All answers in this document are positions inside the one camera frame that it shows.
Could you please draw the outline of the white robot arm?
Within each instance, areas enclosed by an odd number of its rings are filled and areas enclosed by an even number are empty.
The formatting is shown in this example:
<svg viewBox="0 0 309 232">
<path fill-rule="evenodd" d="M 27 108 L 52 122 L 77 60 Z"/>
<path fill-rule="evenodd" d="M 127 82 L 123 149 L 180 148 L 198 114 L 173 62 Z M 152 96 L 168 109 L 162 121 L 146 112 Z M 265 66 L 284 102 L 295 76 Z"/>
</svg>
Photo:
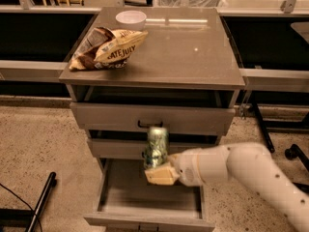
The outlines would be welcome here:
<svg viewBox="0 0 309 232">
<path fill-rule="evenodd" d="M 260 143 L 195 148 L 172 155 L 150 149 L 143 158 L 151 184 L 172 186 L 180 182 L 200 187 L 210 181 L 234 178 L 285 215 L 298 232 L 309 232 L 308 195 L 290 181 Z"/>
</svg>

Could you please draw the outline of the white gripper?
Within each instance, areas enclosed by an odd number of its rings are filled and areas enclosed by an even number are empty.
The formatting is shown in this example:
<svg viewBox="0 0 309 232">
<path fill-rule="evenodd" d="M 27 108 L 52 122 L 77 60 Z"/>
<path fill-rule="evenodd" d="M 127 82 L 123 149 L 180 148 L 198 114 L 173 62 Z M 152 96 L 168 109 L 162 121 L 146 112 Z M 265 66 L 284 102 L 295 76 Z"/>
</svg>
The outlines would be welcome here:
<svg viewBox="0 0 309 232">
<path fill-rule="evenodd" d="M 198 150 L 187 150 L 172 154 L 167 159 L 173 162 L 164 163 L 156 168 L 145 171 L 149 183 L 161 186 L 173 186 L 179 181 L 187 187 L 200 187 L 202 181 L 198 170 Z"/>
</svg>

